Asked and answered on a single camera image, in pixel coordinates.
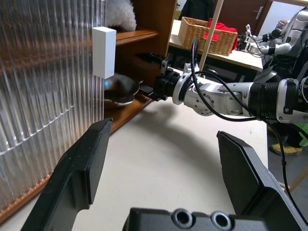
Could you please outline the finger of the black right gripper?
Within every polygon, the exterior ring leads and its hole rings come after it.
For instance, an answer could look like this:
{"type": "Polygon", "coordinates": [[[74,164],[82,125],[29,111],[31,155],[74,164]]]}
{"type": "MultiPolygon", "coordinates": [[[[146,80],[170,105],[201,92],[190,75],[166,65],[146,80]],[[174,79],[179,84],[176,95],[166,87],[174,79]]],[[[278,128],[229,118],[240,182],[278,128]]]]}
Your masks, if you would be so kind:
{"type": "Polygon", "coordinates": [[[139,93],[145,97],[153,97],[154,89],[146,85],[140,85],[139,93]]]}
{"type": "Polygon", "coordinates": [[[137,56],[145,62],[160,65],[160,75],[164,76],[168,69],[168,58],[156,53],[137,53],[137,56]]]}

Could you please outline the light wooden slat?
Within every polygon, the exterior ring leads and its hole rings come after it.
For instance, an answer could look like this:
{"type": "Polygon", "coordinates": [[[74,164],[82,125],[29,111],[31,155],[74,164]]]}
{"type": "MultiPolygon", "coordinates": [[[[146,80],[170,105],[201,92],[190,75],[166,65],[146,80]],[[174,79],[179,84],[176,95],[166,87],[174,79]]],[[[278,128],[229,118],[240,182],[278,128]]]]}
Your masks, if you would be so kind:
{"type": "Polygon", "coordinates": [[[208,54],[208,51],[209,51],[209,48],[210,48],[211,40],[212,40],[214,31],[215,31],[215,27],[216,27],[216,24],[217,24],[223,3],[224,3],[224,0],[218,0],[217,1],[216,8],[215,8],[214,15],[213,15],[212,24],[211,24],[210,30],[208,32],[208,38],[206,39],[205,46],[204,46],[204,49],[203,49],[203,53],[202,53],[202,56],[201,56],[201,59],[200,59],[200,64],[199,64],[200,71],[202,71],[203,68],[204,68],[205,61],[206,61],[206,58],[207,58],[207,54],[208,54]]]}

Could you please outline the yellow black shoe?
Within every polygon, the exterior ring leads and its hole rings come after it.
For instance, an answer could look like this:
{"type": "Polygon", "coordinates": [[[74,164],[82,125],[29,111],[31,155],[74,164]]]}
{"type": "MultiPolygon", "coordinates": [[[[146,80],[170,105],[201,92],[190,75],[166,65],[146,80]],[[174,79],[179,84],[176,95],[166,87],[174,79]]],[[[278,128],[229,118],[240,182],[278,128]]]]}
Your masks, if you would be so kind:
{"type": "MultiPolygon", "coordinates": [[[[282,151],[281,151],[281,147],[278,143],[273,144],[269,147],[270,151],[277,154],[277,155],[282,155],[282,151]]],[[[296,147],[292,147],[292,146],[284,146],[283,145],[283,151],[285,156],[295,156],[300,154],[300,152],[303,150],[302,147],[300,148],[296,148],[296,147]]]]}

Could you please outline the beige table black frame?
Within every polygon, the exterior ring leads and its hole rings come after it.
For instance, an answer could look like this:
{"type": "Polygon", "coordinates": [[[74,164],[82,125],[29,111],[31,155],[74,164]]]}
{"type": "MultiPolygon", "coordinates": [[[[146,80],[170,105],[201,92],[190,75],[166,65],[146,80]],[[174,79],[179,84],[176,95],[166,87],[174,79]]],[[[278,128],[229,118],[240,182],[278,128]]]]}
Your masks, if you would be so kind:
{"type": "MultiPolygon", "coordinates": [[[[173,68],[182,70],[189,60],[190,49],[181,45],[178,37],[181,21],[173,20],[169,40],[168,58],[173,68]]],[[[262,59],[249,53],[234,50],[230,55],[208,54],[204,70],[216,72],[226,82],[252,82],[255,76],[263,71],[262,59]]]]}

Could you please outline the dark hanging jacket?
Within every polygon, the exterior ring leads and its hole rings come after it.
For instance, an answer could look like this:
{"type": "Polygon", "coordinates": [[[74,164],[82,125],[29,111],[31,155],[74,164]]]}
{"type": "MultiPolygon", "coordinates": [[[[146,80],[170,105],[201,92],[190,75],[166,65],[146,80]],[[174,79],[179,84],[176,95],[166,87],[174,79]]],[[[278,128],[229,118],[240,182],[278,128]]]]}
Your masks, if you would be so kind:
{"type": "Polygon", "coordinates": [[[213,0],[186,0],[179,20],[182,17],[189,17],[208,21],[214,15],[214,2],[213,0]]]}

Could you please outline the red cloth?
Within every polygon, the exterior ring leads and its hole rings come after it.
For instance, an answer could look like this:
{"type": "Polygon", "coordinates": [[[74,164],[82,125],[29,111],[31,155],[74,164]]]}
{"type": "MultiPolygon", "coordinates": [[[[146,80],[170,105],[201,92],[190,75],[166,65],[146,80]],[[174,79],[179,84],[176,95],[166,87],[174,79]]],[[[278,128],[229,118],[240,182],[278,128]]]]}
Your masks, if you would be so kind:
{"type": "MultiPolygon", "coordinates": [[[[211,24],[212,24],[212,20],[213,18],[210,18],[209,19],[209,24],[208,26],[210,27],[211,24]]],[[[218,30],[222,30],[222,31],[226,31],[226,32],[234,32],[234,33],[237,33],[237,29],[236,28],[233,28],[233,27],[227,27],[225,24],[221,23],[221,22],[217,22],[216,24],[216,27],[215,29],[218,29],[218,30]]],[[[214,32],[213,34],[213,37],[212,37],[212,40],[214,41],[217,41],[219,39],[220,35],[216,32],[214,32]]],[[[208,32],[205,32],[204,34],[204,39],[207,39],[208,38],[208,32]]]]}

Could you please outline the brown wooden cabinet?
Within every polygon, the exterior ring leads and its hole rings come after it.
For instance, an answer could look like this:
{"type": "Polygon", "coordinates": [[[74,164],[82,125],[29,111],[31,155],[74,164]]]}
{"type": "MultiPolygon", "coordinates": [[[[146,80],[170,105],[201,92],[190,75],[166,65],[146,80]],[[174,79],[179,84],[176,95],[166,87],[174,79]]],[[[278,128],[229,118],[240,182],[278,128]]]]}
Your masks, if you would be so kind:
{"type": "MultiPolygon", "coordinates": [[[[137,53],[167,54],[176,0],[130,0],[136,30],[116,30],[115,70],[153,84],[160,68],[137,53]]],[[[46,185],[62,154],[105,116],[116,130],[149,99],[114,112],[92,70],[92,29],[107,0],[0,0],[0,226],[46,185]]]]}

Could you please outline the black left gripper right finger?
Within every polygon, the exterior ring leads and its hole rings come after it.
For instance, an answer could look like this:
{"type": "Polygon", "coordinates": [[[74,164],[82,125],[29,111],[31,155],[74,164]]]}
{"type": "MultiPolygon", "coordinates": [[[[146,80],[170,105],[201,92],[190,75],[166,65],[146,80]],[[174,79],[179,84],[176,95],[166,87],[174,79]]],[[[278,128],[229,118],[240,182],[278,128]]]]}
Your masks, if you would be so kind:
{"type": "Polygon", "coordinates": [[[224,131],[217,133],[223,180],[235,214],[259,218],[269,231],[308,231],[308,226],[255,150],[224,131]]]}

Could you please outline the silver metal bowl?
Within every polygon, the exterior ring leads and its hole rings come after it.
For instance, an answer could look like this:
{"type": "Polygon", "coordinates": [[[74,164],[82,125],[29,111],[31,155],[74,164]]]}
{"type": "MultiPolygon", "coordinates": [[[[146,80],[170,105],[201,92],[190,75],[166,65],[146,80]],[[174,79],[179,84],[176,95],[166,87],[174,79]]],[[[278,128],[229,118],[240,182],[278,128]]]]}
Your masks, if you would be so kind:
{"type": "Polygon", "coordinates": [[[108,110],[122,108],[135,101],[142,80],[115,73],[104,81],[104,106],[108,110]]]}

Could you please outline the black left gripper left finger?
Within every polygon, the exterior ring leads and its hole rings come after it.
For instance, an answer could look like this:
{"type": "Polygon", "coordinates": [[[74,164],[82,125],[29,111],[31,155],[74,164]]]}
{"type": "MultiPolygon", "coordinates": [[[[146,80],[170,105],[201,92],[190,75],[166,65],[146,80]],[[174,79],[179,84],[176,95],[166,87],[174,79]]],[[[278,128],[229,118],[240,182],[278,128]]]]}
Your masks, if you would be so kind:
{"type": "Polygon", "coordinates": [[[93,123],[61,157],[20,231],[71,231],[94,202],[112,119],[93,123]]]}

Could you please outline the brown room door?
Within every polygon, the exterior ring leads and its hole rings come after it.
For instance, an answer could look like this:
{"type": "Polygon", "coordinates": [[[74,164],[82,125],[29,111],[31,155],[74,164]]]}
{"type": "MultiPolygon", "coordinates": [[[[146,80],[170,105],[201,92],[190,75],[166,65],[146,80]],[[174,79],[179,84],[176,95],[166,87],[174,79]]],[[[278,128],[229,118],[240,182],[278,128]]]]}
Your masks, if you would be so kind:
{"type": "Polygon", "coordinates": [[[218,21],[236,28],[239,34],[249,24],[252,33],[258,35],[272,3],[272,0],[223,0],[218,21]]]}

